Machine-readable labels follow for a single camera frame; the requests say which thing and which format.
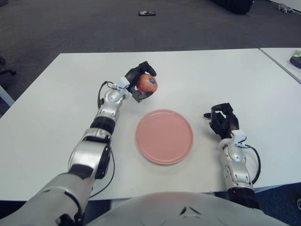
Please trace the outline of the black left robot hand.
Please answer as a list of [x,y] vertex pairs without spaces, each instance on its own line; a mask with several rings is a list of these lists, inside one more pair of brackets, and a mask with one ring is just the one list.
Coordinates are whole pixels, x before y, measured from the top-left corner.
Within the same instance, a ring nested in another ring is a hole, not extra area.
[[150,97],[157,91],[158,83],[156,81],[156,72],[147,61],[140,63],[137,67],[132,68],[125,75],[129,81],[127,90],[132,97],[139,103]]

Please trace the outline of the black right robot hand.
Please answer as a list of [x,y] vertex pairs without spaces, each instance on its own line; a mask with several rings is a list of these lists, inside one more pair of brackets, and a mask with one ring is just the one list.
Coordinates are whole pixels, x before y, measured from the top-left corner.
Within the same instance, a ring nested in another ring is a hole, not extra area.
[[221,137],[221,140],[231,138],[231,132],[239,130],[238,118],[233,113],[230,103],[215,105],[210,113],[205,113],[203,116],[210,119],[210,128]]

